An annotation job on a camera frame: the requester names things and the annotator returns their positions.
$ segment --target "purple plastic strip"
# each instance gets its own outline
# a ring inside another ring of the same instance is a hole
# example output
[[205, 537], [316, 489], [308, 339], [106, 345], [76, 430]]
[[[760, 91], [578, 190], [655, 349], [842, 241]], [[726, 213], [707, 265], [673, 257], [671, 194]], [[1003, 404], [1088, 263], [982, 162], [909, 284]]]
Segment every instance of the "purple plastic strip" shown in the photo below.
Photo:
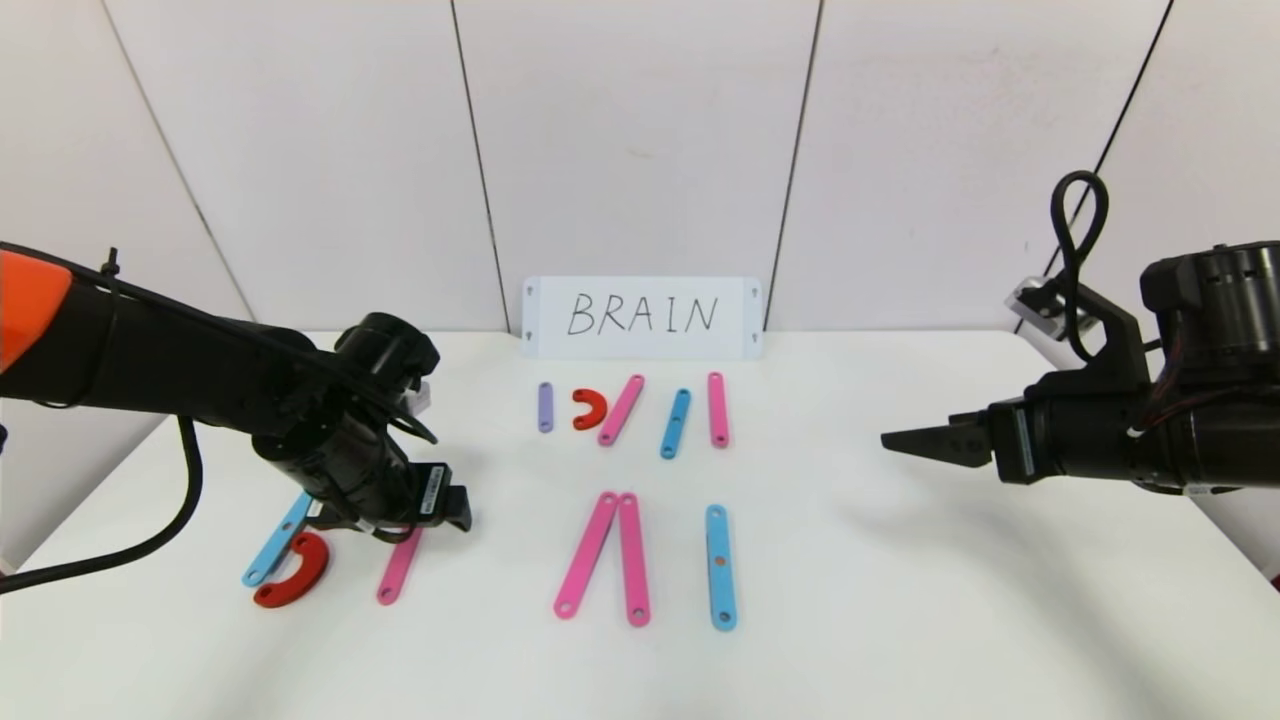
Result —
[[549, 433], [556, 427], [556, 414], [552, 409], [552, 383], [538, 386], [538, 429]]

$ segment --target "black cable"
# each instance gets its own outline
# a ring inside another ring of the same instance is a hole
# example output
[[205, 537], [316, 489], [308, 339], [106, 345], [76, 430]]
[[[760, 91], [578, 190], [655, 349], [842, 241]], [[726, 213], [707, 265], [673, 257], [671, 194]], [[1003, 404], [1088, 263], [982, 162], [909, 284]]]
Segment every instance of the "black cable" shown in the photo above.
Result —
[[[1066, 191], [1071, 184], [1083, 182], [1089, 186], [1093, 195], [1093, 218], [1089, 220], [1089, 229], [1084, 233], [1084, 240], [1076, 247], [1071, 237], [1071, 225], [1066, 219]], [[1102, 227], [1107, 223], [1107, 210], [1111, 199], [1107, 195], [1107, 186], [1102, 178], [1089, 170], [1075, 170], [1068, 173], [1057, 181], [1053, 193], [1050, 196], [1048, 215], [1053, 224], [1053, 234], [1057, 237], [1057, 246], [1062, 252], [1062, 272], [1057, 274], [1059, 284], [1062, 290], [1062, 300], [1066, 311], [1066, 340], [1076, 357], [1088, 363], [1093, 360], [1093, 354], [1085, 350], [1080, 341], [1079, 319], [1076, 318], [1076, 295], [1080, 287], [1080, 266], [1089, 258], [1089, 252], [1102, 234]]]
[[111, 342], [115, 340], [115, 327], [119, 324], [120, 319], [120, 283], [115, 279], [120, 274], [120, 265], [116, 264], [116, 258], [119, 256], [119, 250], [113, 247], [106, 255], [106, 263], [102, 263], [102, 269], [100, 270], [102, 275], [106, 277], [111, 291], [111, 316], [106, 324], [106, 334], [102, 337], [102, 343], [97, 347], [97, 356], [93, 360], [93, 374], [90, 375], [88, 382], [84, 387], [76, 393], [76, 398], [65, 402], [45, 402], [37, 400], [36, 405], [42, 407], [49, 407], [50, 410], [67, 410], [69, 407], [76, 407], [84, 401], [86, 397], [92, 395], [93, 388], [97, 387], [99, 380], [102, 379], [104, 363], [106, 360], [108, 352], [111, 350]]
[[27, 570], [8, 578], [0, 578], [0, 594], [56, 580], [65, 580], [79, 575], [87, 575], [101, 570], [110, 570], [111, 568], [119, 568], [120, 565], [125, 565], [151, 555], [177, 537], [178, 533], [187, 527], [191, 516], [196, 512], [196, 505], [200, 502], [200, 492], [204, 487], [205, 478], [205, 468], [200, 460], [200, 446], [196, 442], [195, 423], [191, 418], [180, 416], [178, 418], [178, 430], [182, 434], [183, 454], [187, 456], [187, 496], [183, 498], [182, 507], [178, 509], [178, 514], [174, 515], [173, 520], [170, 520], [168, 525], [165, 525], [159, 533], [125, 550], [111, 552], [109, 555], [101, 555], [99, 557], [90, 557], [87, 560], [54, 565], [52, 568]]

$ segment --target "white sign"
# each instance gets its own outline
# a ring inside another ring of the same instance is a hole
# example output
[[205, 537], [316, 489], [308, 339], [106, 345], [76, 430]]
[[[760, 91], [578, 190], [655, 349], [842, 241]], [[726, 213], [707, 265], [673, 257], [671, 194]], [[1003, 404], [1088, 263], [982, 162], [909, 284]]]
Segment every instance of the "white sign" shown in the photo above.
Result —
[[525, 281], [531, 357], [742, 360], [764, 348], [754, 278], [541, 277]]

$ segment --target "pink plastic strip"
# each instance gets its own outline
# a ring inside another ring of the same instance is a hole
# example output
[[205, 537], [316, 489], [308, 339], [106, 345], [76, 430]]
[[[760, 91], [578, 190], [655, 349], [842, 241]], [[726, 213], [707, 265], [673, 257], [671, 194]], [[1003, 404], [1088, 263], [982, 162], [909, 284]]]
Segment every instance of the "pink plastic strip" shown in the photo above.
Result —
[[613, 514], [618, 509], [618, 496], [612, 492], [600, 493], [600, 500], [595, 502], [595, 511], [586, 521], [586, 532], [582, 541], [577, 543], [577, 552], [570, 562], [568, 573], [561, 584], [561, 592], [556, 596], [556, 616], [568, 620], [577, 615], [577, 607], [582, 603], [582, 594], [586, 593], [586, 583], [591, 580], [591, 571], [595, 570], [595, 561], [600, 559], [600, 548], [604, 547], [604, 538], [609, 537], [609, 527], [613, 524]]
[[627, 621], [636, 628], [649, 624], [649, 580], [644, 571], [644, 542], [640, 539], [640, 501], [630, 492], [618, 496], [618, 532], [622, 534], [622, 583], [627, 596]]
[[600, 445], [611, 446], [617, 442], [618, 433], [622, 432], [622, 425], [626, 424], [631, 406], [636, 404], [641, 389], [644, 389], [644, 375], [631, 375], [626, 387], [622, 388], [622, 395], [613, 402], [609, 416], [604, 419], [604, 425], [600, 427]]
[[387, 562], [387, 571], [383, 573], [383, 582], [378, 585], [378, 603], [390, 605], [399, 598], [399, 591], [404, 587], [404, 578], [408, 577], [408, 566], [413, 562], [413, 553], [417, 552], [417, 543], [422, 539], [422, 528], [413, 530], [413, 534], [392, 550], [392, 559]]
[[724, 407], [724, 375], [707, 375], [707, 401], [710, 404], [712, 445], [728, 447], [728, 410]]

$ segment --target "plastic strip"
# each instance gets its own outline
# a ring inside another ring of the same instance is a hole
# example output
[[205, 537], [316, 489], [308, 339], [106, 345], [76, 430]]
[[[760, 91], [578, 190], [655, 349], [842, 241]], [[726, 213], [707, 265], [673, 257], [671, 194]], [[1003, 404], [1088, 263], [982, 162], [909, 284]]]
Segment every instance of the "plastic strip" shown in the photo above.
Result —
[[618, 533], [622, 536], [622, 584], [627, 597], [627, 623], [635, 628], [649, 624], [649, 580], [644, 569], [644, 541], [640, 537], [640, 501], [625, 492], [618, 496]]
[[663, 457], [671, 460], [680, 451], [680, 437], [685, 433], [685, 418], [689, 416], [689, 401], [692, 396], [685, 388], [676, 391], [676, 402], [671, 406], [671, 418], [667, 419], [667, 432], [662, 436]]
[[247, 588], [256, 588], [266, 582], [266, 579], [275, 571], [275, 568], [280, 564], [284, 557], [285, 551], [289, 550], [289, 542], [306, 524], [307, 509], [311, 506], [311, 496], [302, 493], [297, 500], [293, 501], [293, 507], [284, 514], [284, 519], [280, 524], [275, 527], [271, 532], [271, 537], [266, 538], [266, 544], [259, 551], [257, 557], [250, 564], [248, 570], [244, 570], [244, 575], [241, 577], [241, 582], [244, 583]]
[[552, 383], [538, 386], [538, 429], [549, 433], [556, 427], [556, 413], [552, 409]]
[[732, 630], [737, 626], [733, 557], [730, 555], [728, 511], [719, 505], [707, 507], [707, 585], [710, 589], [712, 625], [718, 630]]
[[404, 587], [404, 578], [408, 577], [408, 568], [413, 564], [413, 553], [417, 552], [417, 543], [422, 539], [422, 528], [413, 528], [413, 533], [402, 543], [397, 543], [392, 550], [392, 559], [387, 562], [387, 571], [383, 573], [383, 582], [378, 585], [378, 603], [392, 605], [399, 600], [401, 589]]
[[712, 416], [712, 445], [728, 447], [728, 410], [724, 406], [724, 375], [707, 375], [707, 402]]
[[608, 447], [617, 442], [618, 433], [622, 432], [622, 425], [626, 424], [627, 416], [631, 415], [631, 406], [636, 404], [636, 397], [640, 397], [640, 391], [644, 389], [644, 375], [631, 375], [627, 380], [626, 387], [622, 388], [622, 395], [613, 404], [613, 409], [609, 410], [609, 416], [604, 419], [604, 427], [600, 428], [600, 445]]
[[613, 515], [618, 509], [618, 496], [612, 492], [600, 495], [595, 502], [591, 519], [586, 521], [586, 530], [577, 543], [573, 561], [568, 565], [568, 573], [561, 584], [561, 592], [556, 596], [553, 610], [556, 616], [568, 620], [577, 614], [582, 603], [582, 594], [586, 593], [586, 584], [591, 580], [591, 571], [595, 570], [595, 561], [600, 559], [600, 548], [604, 539], [609, 537], [609, 527], [613, 525]]

